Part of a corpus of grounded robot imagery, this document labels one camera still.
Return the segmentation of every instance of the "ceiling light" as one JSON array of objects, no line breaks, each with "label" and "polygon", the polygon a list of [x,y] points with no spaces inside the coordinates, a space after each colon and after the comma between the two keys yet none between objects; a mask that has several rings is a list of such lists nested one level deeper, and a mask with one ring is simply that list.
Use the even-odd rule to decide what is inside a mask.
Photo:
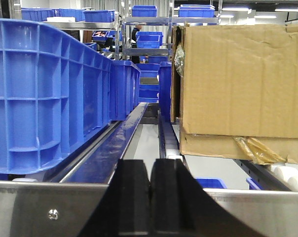
[{"label": "ceiling light", "polygon": [[275,11],[298,12],[297,8],[278,8]]},{"label": "ceiling light", "polygon": [[233,18],[233,15],[220,15],[221,18]]},{"label": "ceiling light", "polygon": [[254,18],[257,18],[257,19],[275,19],[276,16],[254,16]]},{"label": "ceiling light", "polygon": [[224,7],[223,11],[249,11],[246,7]]}]

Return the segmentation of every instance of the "shelving rack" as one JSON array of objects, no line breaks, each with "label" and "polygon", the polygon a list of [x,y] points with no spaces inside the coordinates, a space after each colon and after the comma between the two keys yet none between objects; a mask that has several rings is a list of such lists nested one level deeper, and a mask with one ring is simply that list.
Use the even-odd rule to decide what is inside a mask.
[{"label": "shelving rack", "polygon": [[118,13],[115,13],[115,21],[105,22],[45,22],[60,30],[83,30],[83,31],[115,31],[115,60],[120,59],[119,54],[119,29],[122,21],[118,19]]},{"label": "shelving rack", "polygon": [[[140,56],[140,55],[161,55],[168,56],[169,59],[172,55],[172,26],[180,23],[220,23],[220,15],[222,12],[223,0],[219,0],[218,15],[217,17],[174,17],[174,0],[169,1],[169,11],[167,17],[131,17],[132,0],[123,0],[123,22],[122,22],[122,53],[123,59],[127,56]],[[127,26],[144,25],[144,26],[168,26],[167,34],[167,49],[164,48],[131,48],[130,42],[127,41]],[[131,29],[129,29],[129,38],[131,38]]]}]

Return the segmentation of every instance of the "metal side panel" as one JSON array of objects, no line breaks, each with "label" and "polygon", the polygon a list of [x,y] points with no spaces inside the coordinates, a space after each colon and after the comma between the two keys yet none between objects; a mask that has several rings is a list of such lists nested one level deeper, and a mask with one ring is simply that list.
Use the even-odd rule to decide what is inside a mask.
[{"label": "metal side panel", "polygon": [[76,237],[106,188],[0,181],[0,237]]},{"label": "metal side panel", "polygon": [[204,189],[219,205],[267,237],[298,237],[298,193]]}]

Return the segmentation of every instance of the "metal shelf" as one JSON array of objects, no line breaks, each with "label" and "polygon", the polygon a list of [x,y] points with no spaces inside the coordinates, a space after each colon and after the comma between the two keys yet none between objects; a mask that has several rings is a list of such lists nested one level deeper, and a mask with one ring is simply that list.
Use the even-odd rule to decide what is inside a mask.
[{"label": "metal shelf", "polygon": [[172,17],[172,24],[177,23],[218,23],[217,17]]},{"label": "metal shelf", "polygon": [[116,30],[115,22],[105,23],[105,22],[45,22],[52,25],[60,30]]},{"label": "metal shelf", "polygon": [[169,17],[126,17],[125,25],[168,25]]},{"label": "metal shelf", "polygon": [[[177,23],[218,23],[217,17],[172,17],[172,24]],[[168,25],[169,17],[126,17],[125,25]]]},{"label": "metal shelf", "polygon": [[141,55],[168,55],[167,48],[126,48],[125,55],[141,56]]}]

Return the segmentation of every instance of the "person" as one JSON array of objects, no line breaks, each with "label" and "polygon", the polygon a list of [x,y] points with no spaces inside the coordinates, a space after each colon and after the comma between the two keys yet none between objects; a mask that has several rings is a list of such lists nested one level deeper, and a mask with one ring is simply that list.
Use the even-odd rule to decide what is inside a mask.
[{"label": "person", "polygon": [[[142,26],[140,25],[136,25],[135,28],[133,29],[132,33],[131,33],[131,39],[136,42],[136,33],[138,31],[140,31],[142,28]],[[132,44],[132,48],[137,48],[137,44]],[[132,56],[131,57],[131,61],[136,64],[136,63],[140,63],[140,59],[139,56]]]}]

